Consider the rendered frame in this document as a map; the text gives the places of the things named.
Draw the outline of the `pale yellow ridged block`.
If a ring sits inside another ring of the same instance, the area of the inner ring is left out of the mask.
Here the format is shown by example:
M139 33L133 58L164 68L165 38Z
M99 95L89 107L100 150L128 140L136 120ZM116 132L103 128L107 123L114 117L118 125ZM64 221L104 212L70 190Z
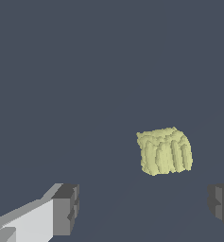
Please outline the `pale yellow ridged block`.
M142 170L151 176L190 171L193 164L188 138L175 127L137 132Z

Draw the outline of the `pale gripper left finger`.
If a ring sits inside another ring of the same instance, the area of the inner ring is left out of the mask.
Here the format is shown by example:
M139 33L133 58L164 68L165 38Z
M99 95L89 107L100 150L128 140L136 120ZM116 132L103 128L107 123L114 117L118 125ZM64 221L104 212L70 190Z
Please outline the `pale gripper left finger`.
M0 242L50 242L54 235L70 235L78 195L78 184L55 183L41 199L0 216Z

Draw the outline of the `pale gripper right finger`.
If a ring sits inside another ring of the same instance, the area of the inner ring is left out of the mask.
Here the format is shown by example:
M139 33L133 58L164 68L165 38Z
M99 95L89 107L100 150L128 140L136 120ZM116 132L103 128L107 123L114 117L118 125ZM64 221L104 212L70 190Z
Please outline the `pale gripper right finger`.
M224 224L224 183L209 184L207 193L210 212Z

